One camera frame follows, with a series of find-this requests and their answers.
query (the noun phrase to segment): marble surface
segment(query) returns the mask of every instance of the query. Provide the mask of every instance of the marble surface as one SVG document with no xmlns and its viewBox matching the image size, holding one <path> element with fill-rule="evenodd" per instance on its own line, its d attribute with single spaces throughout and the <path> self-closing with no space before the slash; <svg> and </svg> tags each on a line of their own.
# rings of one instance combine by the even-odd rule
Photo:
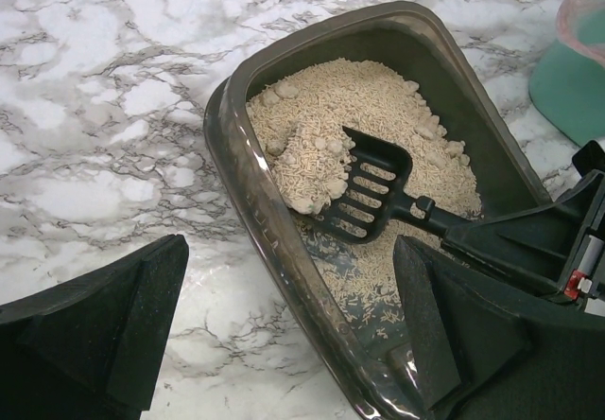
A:
<svg viewBox="0 0 605 420">
<path fill-rule="evenodd" d="M 204 146 L 250 54 L 392 0 L 0 0 L 0 304 L 168 233 L 191 257 L 150 419 L 354 419 L 256 257 Z M 454 33 L 553 195 L 573 144 L 527 77 L 561 0 L 411 0 Z"/>
</svg>

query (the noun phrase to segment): red component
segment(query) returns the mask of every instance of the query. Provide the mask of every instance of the red component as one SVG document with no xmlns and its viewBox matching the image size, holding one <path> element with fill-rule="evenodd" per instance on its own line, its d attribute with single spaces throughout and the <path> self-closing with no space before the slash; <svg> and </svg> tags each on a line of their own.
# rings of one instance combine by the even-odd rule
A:
<svg viewBox="0 0 605 420">
<path fill-rule="evenodd" d="M 563 292 L 571 300 L 576 300 L 578 298 L 578 284 L 582 278 L 586 278 L 586 274 L 582 273 L 581 271 L 573 271 L 571 273 L 567 286 L 565 286 L 565 291 Z"/>
</svg>

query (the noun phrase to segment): litter scoop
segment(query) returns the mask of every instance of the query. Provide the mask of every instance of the litter scoop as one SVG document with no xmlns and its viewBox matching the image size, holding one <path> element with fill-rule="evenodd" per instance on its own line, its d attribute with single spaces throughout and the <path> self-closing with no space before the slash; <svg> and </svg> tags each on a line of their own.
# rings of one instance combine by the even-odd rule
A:
<svg viewBox="0 0 605 420">
<path fill-rule="evenodd" d="M 390 219 L 398 219 L 440 237 L 444 250 L 479 271 L 534 295 L 555 302 L 602 295 L 605 302 L 602 149 L 595 156 L 594 145 L 587 145 L 574 157 L 583 177 L 557 201 L 471 221 L 440 209 L 430 198 L 413 198 L 404 191 L 412 170 L 407 150 L 343 130 L 355 142 L 345 194 L 315 216 L 297 214 L 315 230 L 345 243 L 365 244 L 379 237 Z M 580 292 L 580 287 L 587 290 L 588 282 L 588 293 Z"/>
</svg>

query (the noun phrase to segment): trash bag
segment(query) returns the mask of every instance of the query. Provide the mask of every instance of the trash bag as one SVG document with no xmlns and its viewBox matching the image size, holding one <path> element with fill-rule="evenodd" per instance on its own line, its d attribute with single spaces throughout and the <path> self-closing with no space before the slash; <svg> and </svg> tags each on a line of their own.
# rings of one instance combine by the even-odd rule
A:
<svg viewBox="0 0 605 420">
<path fill-rule="evenodd" d="M 605 67 L 605 0 L 563 0 L 557 34 L 562 44 Z"/>
</svg>

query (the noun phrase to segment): slotted scoop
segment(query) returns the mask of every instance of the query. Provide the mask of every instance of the slotted scoop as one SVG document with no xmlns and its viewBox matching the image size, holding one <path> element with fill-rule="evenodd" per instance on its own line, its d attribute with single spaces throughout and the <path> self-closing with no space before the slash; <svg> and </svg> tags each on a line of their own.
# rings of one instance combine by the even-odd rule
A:
<svg viewBox="0 0 605 420">
<path fill-rule="evenodd" d="M 316 216 L 300 216 L 316 229 L 351 244 L 369 243 L 383 232 L 390 219 L 404 221 L 443 237 L 453 225 L 469 221 L 446 212 L 426 196 L 412 198 L 404 192 L 412 170 L 407 150 L 348 127 L 353 139 L 345 194 Z"/>
</svg>

